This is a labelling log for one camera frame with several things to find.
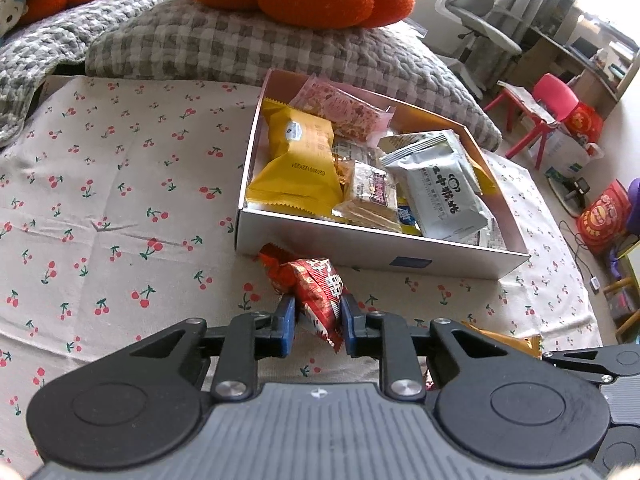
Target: pink chair leg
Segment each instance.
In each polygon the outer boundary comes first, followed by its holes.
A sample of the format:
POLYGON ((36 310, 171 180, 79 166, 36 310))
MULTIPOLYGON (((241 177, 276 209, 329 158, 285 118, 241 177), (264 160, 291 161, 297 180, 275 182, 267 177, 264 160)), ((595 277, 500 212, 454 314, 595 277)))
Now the pink chair leg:
POLYGON ((510 99, 507 106, 507 133, 510 134, 513 129, 513 102, 510 99))
POLYGON ((489 110, 491 110, 491 108, 493 108, 495 105, 497 105, 500 101, 502 101, 505 97, 507 97, 507 95, 504 93, 504 90, 502 92, 500 92, 498 94, 498 97, 495 98, 493 101, 491 101, 487 106, 485 106, 482 111, 483 112, 488 112, 489 110))
POLYGON ((533 128, 527 135, 524 136, 522 140, 520 140, 513 148, 511 148, 505 156, 507 158, 513 158, 517 155, 523 148, 526 148, 530 142, 533 142, 538 138, 538 136, 544 132, 546 129, 545 123, 540 123, 538 126, 533 128))
POLYGON ((545 152, 546 138, 548 137, 549 133, 549 129, 544 128, 542 137, 540 138, 540 148, 538 150, 538 156, 536 157, 536 170, 540 169, 540 164, 542 163, 542 155, 545 152))

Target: cherry print tablecloth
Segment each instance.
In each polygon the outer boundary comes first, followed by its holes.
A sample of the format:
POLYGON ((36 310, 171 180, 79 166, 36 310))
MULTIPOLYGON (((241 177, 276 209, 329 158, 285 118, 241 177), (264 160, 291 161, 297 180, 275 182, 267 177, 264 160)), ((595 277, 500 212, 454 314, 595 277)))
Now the cherry print tablecloth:
MULTIPOLYGON (((257 262, 234 253, 234 216, 258 88, 77 77, 40 105, 0 158, 0 460, 40 460, 25 426, 47 381, 178 320, 272 310, 257 262)), ((600 344, 587 292, 526 170, 487 153, 532 254, 500 282, 340 268, 362 309, 600 344)), ((262 380, 375 381, 298 331, 262 380)))

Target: white plug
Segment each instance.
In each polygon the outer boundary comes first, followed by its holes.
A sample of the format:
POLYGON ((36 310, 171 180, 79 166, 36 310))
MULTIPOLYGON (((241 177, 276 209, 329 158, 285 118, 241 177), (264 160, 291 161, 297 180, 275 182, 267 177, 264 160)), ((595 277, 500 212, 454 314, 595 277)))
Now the white plug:
POLYGON ((592 276, 589 280, 589 285, 591 285, 591 290, 594 294, 598 294, 600 291, 600 280, 596 276, 592 276))

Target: cartoon pillow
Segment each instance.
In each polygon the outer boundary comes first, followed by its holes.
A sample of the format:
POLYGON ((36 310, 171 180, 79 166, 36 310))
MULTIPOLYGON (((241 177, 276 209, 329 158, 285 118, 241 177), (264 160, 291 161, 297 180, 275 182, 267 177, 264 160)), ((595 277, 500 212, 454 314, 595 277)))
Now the cartoon pillow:
POLYGON ((4 43, 4 35, 15 27, 27 10, 26 0, 0 0, 0 46, 4 43))

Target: storage box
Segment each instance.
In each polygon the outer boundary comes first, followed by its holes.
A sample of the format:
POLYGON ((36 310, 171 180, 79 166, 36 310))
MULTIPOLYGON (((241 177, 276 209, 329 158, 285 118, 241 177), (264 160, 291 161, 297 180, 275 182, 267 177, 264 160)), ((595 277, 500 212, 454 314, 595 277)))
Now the storage box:
MULTIPOLYGON (((255 255, 264 244, 271 242, 302 257, 328 257, 336 265, 492 280, 527 261, 525 243, 501 192, 483 198, 500 225, 507 251, 302 218, 247 203, 244 198, 247 185, 269 161, 266 122, 260 116, 262 100, 268 97, 288 103, 306 80, 306 75, 271 70, 262 86, 238 203, 236 250, 239 253, 255 255)), ((336 86, 379 108, 395 107, 391 126, 402 132, 454 130, 469 155, 492 174, 478 145, 462 124, 367 90, 340 83, 336 86)))

